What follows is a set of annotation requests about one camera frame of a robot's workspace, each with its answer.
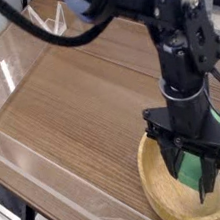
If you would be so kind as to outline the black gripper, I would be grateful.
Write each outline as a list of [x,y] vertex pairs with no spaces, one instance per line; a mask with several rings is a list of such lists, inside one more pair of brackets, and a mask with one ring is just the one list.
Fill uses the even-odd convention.
[[184,153],[201,160],[199,179],[200,203],[214,191],[220,170],[220,122],[214,115],[209,99],[208,83],[201,81],[188,92],[161,89],[167,105],[145,109],[146,134],[160,145],[161,155],[169,174],[177,179]]

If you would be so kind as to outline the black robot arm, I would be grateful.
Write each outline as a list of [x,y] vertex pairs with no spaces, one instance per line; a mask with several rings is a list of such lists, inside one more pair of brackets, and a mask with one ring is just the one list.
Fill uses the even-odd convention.
[[220,112],[209,79],[220,82],[220,37],[204,0],[64,0],[85,22],[100,27],[113,17],[143,22],[158,51],[160,91],[166,106],[145,109],[146,134],[160,145],[172,177],[186,154],[198,156],[201,197],[211,193],[220,170]]

